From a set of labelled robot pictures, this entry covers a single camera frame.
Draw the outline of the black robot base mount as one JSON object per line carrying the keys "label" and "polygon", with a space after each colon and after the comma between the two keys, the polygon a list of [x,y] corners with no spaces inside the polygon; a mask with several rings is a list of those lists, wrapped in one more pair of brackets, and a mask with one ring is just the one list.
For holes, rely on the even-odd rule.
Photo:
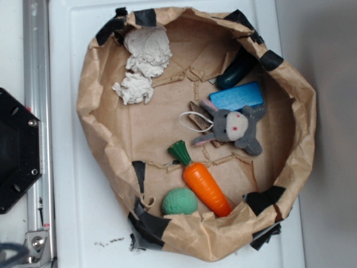
{"label": "black robot base mount", "polygon": [[40,126],[37,117],[1,88],[1,214],[42,175]]}

